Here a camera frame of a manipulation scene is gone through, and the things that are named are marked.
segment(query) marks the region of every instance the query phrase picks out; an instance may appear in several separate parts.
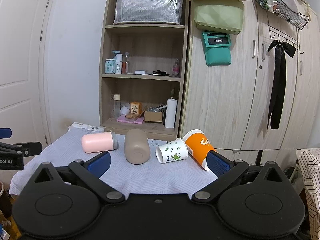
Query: orange paper cup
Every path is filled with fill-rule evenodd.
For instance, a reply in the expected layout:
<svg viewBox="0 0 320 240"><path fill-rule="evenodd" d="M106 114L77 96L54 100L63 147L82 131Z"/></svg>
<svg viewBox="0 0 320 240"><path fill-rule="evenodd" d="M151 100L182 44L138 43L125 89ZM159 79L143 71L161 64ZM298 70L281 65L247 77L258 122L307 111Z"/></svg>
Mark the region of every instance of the orange paper cup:
<svg viewBox="0 0 320 240"><path fill-rule="evenodd" d="M209 171L207 165L207 154L209 151L215 151L204 133L199 129L187 132L182 138L188 147L188 152L193 158L206 170Z"/></svg>

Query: white paper cup with leaves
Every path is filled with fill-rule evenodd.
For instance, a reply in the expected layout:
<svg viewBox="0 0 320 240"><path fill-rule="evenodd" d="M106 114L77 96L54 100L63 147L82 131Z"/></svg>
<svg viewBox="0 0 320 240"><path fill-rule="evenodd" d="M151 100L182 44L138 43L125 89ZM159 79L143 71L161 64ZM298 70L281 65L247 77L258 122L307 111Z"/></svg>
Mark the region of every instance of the white paper cup with leaves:
<svg viewBox="0 0 320 240"><path fill-rule="evenodd" d="M166 143L156 148L156 156L160 163L169 163L188 158L186 143L181 139Z"/></svg>

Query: white wall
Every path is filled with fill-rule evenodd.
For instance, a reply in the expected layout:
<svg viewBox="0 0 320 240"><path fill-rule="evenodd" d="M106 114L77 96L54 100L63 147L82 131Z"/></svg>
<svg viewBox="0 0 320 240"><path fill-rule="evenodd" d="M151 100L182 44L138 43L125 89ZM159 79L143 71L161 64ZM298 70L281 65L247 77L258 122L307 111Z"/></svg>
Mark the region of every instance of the white wall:
<svg viewBox="0 0 320 240"><path fill-rule="evenodd" d="M319 28L320 28L320 0L306 0L306 1L310 4L310 7L318 14L318 21L319 21ZM307 147L309 148L320 147L320 100L319 100L318 111L316 114L315 122L312 127L312 131L311 131L311 135L310 135Z"/></svg>
<svg viewBox="0 0 320 240"><path fill-rule="evenodd" d="M99 60L106 0L54 0L45 44L51 141L73 122L100 125Z"/></svg>

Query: blue gripper pad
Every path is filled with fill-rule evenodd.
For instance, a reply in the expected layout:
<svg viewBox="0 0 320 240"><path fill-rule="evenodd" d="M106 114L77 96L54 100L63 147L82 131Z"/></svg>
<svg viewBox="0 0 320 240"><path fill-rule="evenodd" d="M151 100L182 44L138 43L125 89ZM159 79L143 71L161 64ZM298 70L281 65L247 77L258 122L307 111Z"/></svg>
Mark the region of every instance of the blue gripper pad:
<svg viewBox="0 0 320 240"><path fill-rule="evenodd" d="M223 157L215 151L209 151L207 154L208 168L219 178L221 175L230 171L234 166L233 162Z"/></svg>
<svg viewBox="0 0 320 240"><path fill-rule="evenodd" d="M0 128L0 139L10 138L12 131L10 128Z"/></svg>
<svg viewBox="0 0 320 240"><path fill-rule="evenodd" d="M102 152L84 163L84 167L97 178L100 178L110 168L110 165L111 156L109 152Z"/></svg>

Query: green pouch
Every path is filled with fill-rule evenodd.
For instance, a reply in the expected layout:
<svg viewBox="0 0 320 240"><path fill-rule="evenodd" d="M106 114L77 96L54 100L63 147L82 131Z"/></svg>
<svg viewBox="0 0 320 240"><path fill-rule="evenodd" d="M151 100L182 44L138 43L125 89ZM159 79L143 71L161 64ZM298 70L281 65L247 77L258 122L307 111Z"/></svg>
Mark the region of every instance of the green pouch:
<svg viewBox="0 0 320 240"><path fill-rule="evenodd" d="M238 35L243 24L243 2L239 0L193 0L194 19L200 30Z"/></svg>
<svg viewBox="0 0 320 240"><path fill-rule="evenodd" d="M202 32L202 38L207 66L231 64L231 40L229 34Z"/></svg>

